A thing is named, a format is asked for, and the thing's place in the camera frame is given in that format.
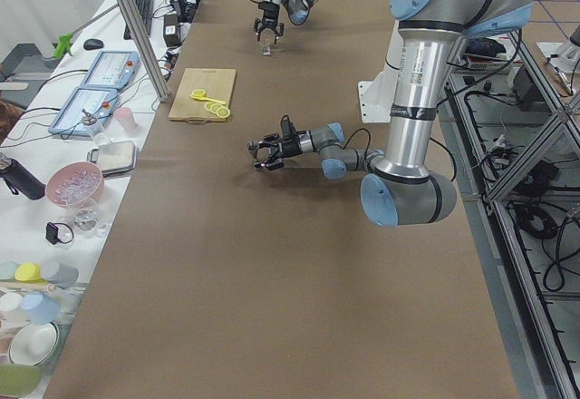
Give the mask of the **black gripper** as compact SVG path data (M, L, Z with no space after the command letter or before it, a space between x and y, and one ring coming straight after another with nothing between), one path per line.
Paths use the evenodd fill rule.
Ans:
M278 170L285 166L283 158L291 158L302 153L300 141L281 140L278 133L269 134L260 140L251 140L247 143L246 148L249 151L258 151L260 149L276 149L278 158L266 159L264 161L255 160L253 166L256 170Z
M278 23L280 5L272 2L259 2L257 7L263 12L263 16L256 18L253 25L256 40L260 42L263 30L270 29L274 30L274 44L277 44L284 35L285 30L285 24Z

